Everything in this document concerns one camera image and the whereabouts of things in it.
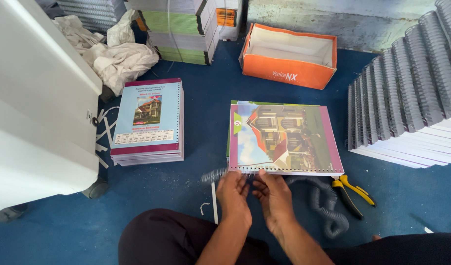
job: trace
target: person's right hand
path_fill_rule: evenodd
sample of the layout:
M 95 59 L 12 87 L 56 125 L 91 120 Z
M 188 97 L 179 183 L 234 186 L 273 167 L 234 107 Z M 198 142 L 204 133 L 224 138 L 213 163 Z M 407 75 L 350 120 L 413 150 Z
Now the person's right hand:
M 261 203 L 268 229 L 275 237 L 281 237 L 281 228 L 296 222 L 291 190 L 281 175 L 270 175 L 264 169 L 255 176 L 253 186 L 257 189 L 252 194 Z

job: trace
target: notebook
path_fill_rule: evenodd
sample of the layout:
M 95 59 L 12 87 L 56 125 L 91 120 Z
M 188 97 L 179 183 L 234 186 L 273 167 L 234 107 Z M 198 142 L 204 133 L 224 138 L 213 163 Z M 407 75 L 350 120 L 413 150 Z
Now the notebook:
M 180 78 L 127 82 L 111 145 L 121 166 L 183 161 Z
M 344 174 L 325 106 L 231 105 L 229 169 Z

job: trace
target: house picture on cover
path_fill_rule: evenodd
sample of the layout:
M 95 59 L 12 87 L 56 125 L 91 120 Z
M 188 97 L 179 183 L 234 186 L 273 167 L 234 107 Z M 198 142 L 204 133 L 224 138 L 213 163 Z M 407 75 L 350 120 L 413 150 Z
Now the house picture on cover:
M 134 112 L 133 125 L 160 123 L 162 95 L 137 97 L 137 106 Z
M 248 108 L 248 118 L 242 112 Z M 315 106 L 239 106 L 238 164 L 262 164 L 286 170 L 331 169 L 320 111 Z M 243 144 L 248 138 L 251 144 Z M 257 160 L 251 161 L 243 154 Z

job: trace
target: cardboard box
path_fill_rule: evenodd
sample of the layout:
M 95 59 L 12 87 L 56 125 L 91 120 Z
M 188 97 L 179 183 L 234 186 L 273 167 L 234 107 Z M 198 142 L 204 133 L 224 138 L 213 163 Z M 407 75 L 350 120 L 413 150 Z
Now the cardboard box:
M 337 70 L 337 37 L 252 24 L 239 61 L 244 75 L 323 89 Z

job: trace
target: blue floor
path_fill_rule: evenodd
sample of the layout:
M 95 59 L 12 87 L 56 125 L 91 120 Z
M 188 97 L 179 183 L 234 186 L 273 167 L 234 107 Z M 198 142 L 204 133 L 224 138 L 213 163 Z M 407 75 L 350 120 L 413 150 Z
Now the blue floor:
M 328 106 L 345 172 L 358 180 L 377 201 L 370 207 L 350 192 L 365 220 L 346 214 L 350 230 L 335 240 L 323 237 L 322 219 L 308 207 L 306 184 L 293 184 L 293 203 L 299 222 L 323 247 L 348 247 L 368 242 L 372 234 L 389 235 L 451 232 L 451 165 L 411 169 L 346 151 L 347 85 L 375 56 L 338 50 L 338 71 L 322 90 L 288 85 L 241 74 L 238 56 L 243 42 L 220 42 L 212 66 L 160 61 L 153 71 L 159 78 L 181 77 L 185 91 L 185 150 L 183 162 L 100 169 L 110 189 L 99 199 L 81 193 L 53 196 L 29 203 L 21 219 L 0 223 L 0 264 L 117 264 L 119 236 L 137 214 L 152 208 L 168 208 L 213 221 L 211 187 L 199 177 L 226 165 L 226 141 L 231 99 L 316 104 Z M 158 79 L 151 71 L 139 80 Z M 118 106 L 116 99 L 110 106 Z M 110 123 L 117 110 L 107 116 Z M 100 125 L 99 132 L 104 131 Z M 99 143 L 108 146 L 106 136 Z M 253 224 L 249 236 L 270 245 L 271 255 L 288 260 L 267 230 L 261 208 L 248 198 Z

